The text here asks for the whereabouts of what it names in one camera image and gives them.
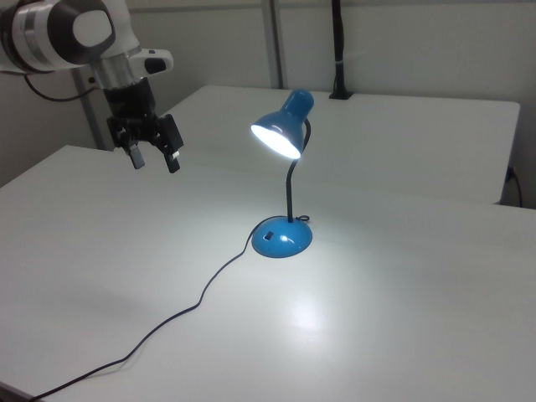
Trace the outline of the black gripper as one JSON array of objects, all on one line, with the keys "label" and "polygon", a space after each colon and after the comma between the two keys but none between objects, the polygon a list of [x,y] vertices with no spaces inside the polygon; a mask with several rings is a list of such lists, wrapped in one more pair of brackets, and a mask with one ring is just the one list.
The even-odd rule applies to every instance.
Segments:
[{"label": "black gripper", "polygon": [[164,156],[168,171],[180,169],[179,149],[184,145],[173,116],[156,113],[148,78],[123,88],[104,90],[112,116],[106,119],[115,147],[122,148],[135,169],[145,166],[138,142],[149,142]]}]

